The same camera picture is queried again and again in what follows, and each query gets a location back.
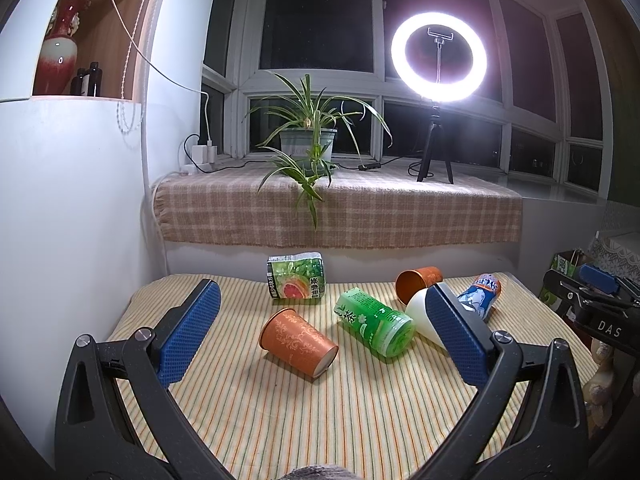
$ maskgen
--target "green bottle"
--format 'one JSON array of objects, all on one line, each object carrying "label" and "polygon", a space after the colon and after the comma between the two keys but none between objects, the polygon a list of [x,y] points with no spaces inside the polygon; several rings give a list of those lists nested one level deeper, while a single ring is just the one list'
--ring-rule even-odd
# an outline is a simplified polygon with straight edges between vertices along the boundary
[{"label": "green bottle", "polygon": [[334,312],[357,332],[365,343],[384,357],[397,356],[414,336],[414,321],[380,303],[359,288],[343,292]]}]

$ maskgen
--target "blue gripper pad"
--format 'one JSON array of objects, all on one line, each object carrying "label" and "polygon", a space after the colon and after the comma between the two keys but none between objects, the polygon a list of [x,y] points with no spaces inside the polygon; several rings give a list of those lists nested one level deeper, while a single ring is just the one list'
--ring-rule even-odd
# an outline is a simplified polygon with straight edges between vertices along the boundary
[{"label": "blue gripper pad", "polygon": [[425,300],[427,316],[453,359],[462,380],[466,384],[482,388],[489,380],[488,359],[493,349],[491,333],[478,314],[469,313],[481,323],[481,326],[477,325],[475,328],[481,331],[484,341],[482,344],[464,319],[465,315],[453,305],[453,301],[460,303],[444,283],[430,286]]},{"label": "blue gripper pad", "polygon": [[209,282],[160,350],[158,379],[164,388],[182,380],[220,311],[220,287]]},{"label": "blue gripper pad", "polygon": [[620,291],[616,277],[597,267],[585,264],[580,267],[578,275],[584,283],[593,285],[605,294],[617,294]]}]

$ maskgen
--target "screw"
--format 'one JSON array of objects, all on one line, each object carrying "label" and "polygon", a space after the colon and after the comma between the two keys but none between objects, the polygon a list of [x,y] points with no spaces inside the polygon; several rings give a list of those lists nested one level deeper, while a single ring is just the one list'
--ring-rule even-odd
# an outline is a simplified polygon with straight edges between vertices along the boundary
[{"label": "screw", "polygon": [[134,335],[136,341],[146,341],[151,338],[151,330],[148,328],[139,328]]},{"label": "screw", "polygon": [[567,350],[569,348],[569,343],[564,339],[558,338],[558,339],[554,339],[554,346],[558,350]]},{"label": "screw", "polygon": [[494,337],[495,337],[495,340],[498,343],[506,344],[506,343],[510,343],[511,341],[513,341],[513,337],[506,330],[496,330],[494,332]]},{"label": "screw", "polygon": [[78,339],[76,339],[76,345],[80,348],[87,346],[91,342],[91,336],[88,334],[81,335]]}]

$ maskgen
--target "black bottle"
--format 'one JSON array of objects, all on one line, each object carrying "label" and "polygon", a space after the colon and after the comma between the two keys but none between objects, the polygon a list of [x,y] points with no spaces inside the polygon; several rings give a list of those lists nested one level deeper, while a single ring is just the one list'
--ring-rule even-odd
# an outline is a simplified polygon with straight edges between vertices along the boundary
[{"label": "black bottle", "polygon": [[86,95],[89,97],[100,97],[100,85],[102,84],[102,69],[98,68],[98,62],[93,61],[89,65],[88,75],[84,77],[89,78],[89,84],[86,88]]},{"label": "black bottle", "polygon": [[79,68],[78,75],[71,80],[69,95],[82,95],[82,78],[88,73],[87,69]]}]

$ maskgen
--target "window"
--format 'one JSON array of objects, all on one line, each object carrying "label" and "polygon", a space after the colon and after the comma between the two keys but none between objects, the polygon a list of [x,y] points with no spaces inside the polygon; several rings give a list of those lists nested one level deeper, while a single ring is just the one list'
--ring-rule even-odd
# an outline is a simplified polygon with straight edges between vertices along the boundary
[{"label": "window", "polygon": [[558,30],[569,78],[571,136],[602,140],[600,81],[587,24],[574,14],[558,20]]},{"label": "window", "polygon": [[[255,106],[268,105],[283,106],[286,105],[286,102],[279,99],[265,99],[264,101],[260,101],[259,99],[251,100],[252,108]],[[332,101],[329,109],[333,107],[340,108],[341,106],[343,106],[342,109],[345,112],[362,110],[362,107],[359,104],[348,101],[345,101],[344,104],[342,104],[342,101]],[[358,120],[358,116],[352,116],[351,119],[353,120],[353,126],[351,127],[351,130],[353,131],[353,135],[355,136],[356,142],[358,143],[360,153],[363,155],[370,153],[371,114],[367,113],[361,121]],[[266,110],[257,110],[253,114],[251,114],[249,119],[249,142],[251,151],[266,151],[260,149],[258,147],[258,144],[264,142],[267,137],[269,137],[271,132],[281,124],[284,124],[284,122],[284,119],[279,116],[267,115]],[[347,127],[344,125],[344,123],[339,122],[336,126],[336,130],[338,131],[334,137],[334,153],[356,153],[356,148],[353,145],[353,140],[351,139],[349,131],[347,130]],[[269,146],[279,149],[279,136],[276,136],[269,143]]]},{"label": "window", "polygon": [[[433,139],[433,160],[444,160],[444,142],[449,143],[452,162],[498,168],[502,127],[467,116],[441,111],[443,136]],[[420,157],[430,122],[430,109],[385,104],[385,121],[391,130],[394,143],[385,142],[384,155]]]},{"label": "window", "polygon": [[[487,51],[487,74],[476,94],[495,101],[502,100],[500,62],[489,0],[383,0],[383,8],[386,77],[398,77],[390,51],[391,41],[401,23],[421,12],[444,12],[469,24],[480,36]],[[426,28],[423,28],[412,35],[407,44],[407,57],[416,72],[424,78],[435,80],[437,50],[433,38],[427,36],[426,32]],[[454,40],[442,47],[442,82],[462,79],[471,68],[471,61],[468,45],[461,37],[454,35]]]},{"label": "window", "polygon": [[507,28],[513,105],[556,120],[556,94],[545,24],[514,0],[500,0]]},{"label": "window", "polygon": [[204,64],[222,75],[226,72],[226,51],[234,2],[235,0],[213,0],[209,17]]},{"label": "window", "polygon": [[[262,96],[286,90],[268,71],[294,83],[308,73],[312,92],[326,88],[327,95],[358,96],[383,113],[394,143],[388,145],[382,127],[367,113],[353,127],[363,155],[376,160],[420,156],[431,103],[398,79],[390,45],[407,18],[444,12],[478,33],[488,70],[471,98],[444,105],[444,134],[434,139],[433,158],[443,158],[447,143],[455,162],[598,189],[605,144],[610,157],[612,127],[602,111],[608,96],[600,97],[604,60],[592,47],[588,14],[565,11],[580,9],[582,0],[542,2],[214,0],[202,79],[216,92],[211,93],[212,136],[218,135],[220,146],[224,118],[225,153],[238,158],[268,156],[258,145],[282,124],[280,118],[264,111],[250,117],[246,113]],[[554,5],[561,8],[552,9]],[[416,72],[434,80],[437,47],[425,29],[412,35],[406,53]],[[227,58],[232,71],[226,70]],[[454,32],[454,41],[442,49],[442,81],[464,77],[471,63],[468,44]],[[345,106],[358,109],[352,103]],[[337,129],[333,152],[355,154],[347,129],[342,124]],[[271,145],[279,147],[280,139]]]},{"label": "window", "polygon": [[[211,136],[211,142],[214,146],[218,147],[218,153],[223,153],[223,119],[225,112],[225,95],[222,92],[211,88],[208,85],[202,85],[202,91],[209,94],[209,133]],[[206,144],[207,139],[207,125],[205,123],[204,105],[206,98],[204,95],[200,96],[200,139],[198,144]]]},{"label": "window", "polygon": [[260,68],[373,72],[371,0],[267,0]]},{"label": "window", "polygon": [[514,128],[511,132],[510,171],[553,176],[556,144]]},{"label": "window", "polygon": [[568,182],[597,191],[601,166],[602,150],[575,144],[569,146]]}]

